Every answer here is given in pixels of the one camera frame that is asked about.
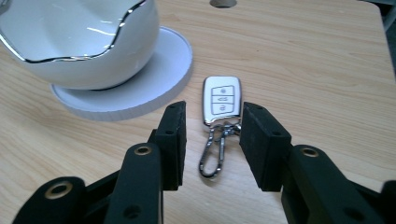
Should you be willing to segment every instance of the white ceramic bowl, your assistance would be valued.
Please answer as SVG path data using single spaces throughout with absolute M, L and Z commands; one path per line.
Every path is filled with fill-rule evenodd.
M 0 39 L 27 69 L 68 89 L 101 90 L 148 61 L 154 0 L 0 0 Z

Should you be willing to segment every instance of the white plate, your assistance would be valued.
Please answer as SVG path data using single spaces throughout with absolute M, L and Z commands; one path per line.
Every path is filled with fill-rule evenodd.
M 189 82 L 191 67 L 189 41 L 178 32 L 161 27 L 147 65 L 122 85 L 104 91 L 69 90 L 53 84 L 50 87 L 68 110 L 84 119 L 132 119 L 174 99 Z

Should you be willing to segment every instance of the car key fob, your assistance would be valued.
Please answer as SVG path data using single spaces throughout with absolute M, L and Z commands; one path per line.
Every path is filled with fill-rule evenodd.
M 207 77 L 203 88 L 204 125 L 212 129 L 241 118 L 242 91 L 238 77 Z

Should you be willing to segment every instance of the wooden table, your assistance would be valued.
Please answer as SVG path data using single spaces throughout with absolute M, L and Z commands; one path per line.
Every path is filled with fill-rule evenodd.
M 396 179 L 396 86 L 378 9 L 354 0 L 158 0 L 161 25 L 186 36 L 193 75 L 173 102 L 187 102 L 184 185 L 164 194 L 165 223 L 286 223 L 279 193 L 261 192 L 238 146 L 227 142 L 223 171 L 203 180 L 205 77 L 240 77 L 244 100 L 263 105 L 293 136 L 324 150 L 346 177 L 370 189 Z M 0 222 L 10 223 L 45 182 L 86 184 L 120 169 L 146 142 L 164 107 L 137 119 L 80 119 L 49 84 L 0 48 Z

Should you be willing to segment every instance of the carabiner clip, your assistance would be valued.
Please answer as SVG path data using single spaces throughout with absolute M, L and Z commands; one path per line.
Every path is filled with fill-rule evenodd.
M 210 129 L 209 137 L 207 138 L 207 142 L 206 142 L 206 146 L 205 146 L 204 152 L 202 153 L 201 160 L 199 161 L 199 172 L 201 173 L 201 175 L 204 178 L 209 178 L 209 179 L 214 178 L 221 171 L 221 166 L 222 166 L 223 161 L 224 161 L 225 134 L 224 134 L 224 132 L 222 132 L 221 137 L 220 137 L 219 140 L 215 140 L 214 138 L 215 138 L 215 131 L 217 131 L 218 129 L 222 129 L 222 127 L 223 126 L 221 124 L 218 124 L 218 125 L 214 126 L 212 129 Z M 204 171 L 204 166 L 205 166 L 207 152 L 209 151 L 209 149 L 212 146 L 214 141 L 219 141 L 218 167 L 216 168 L 215 171 L 213 171 L 212 173 L 208 174 L 208 173 L 206 173 Z

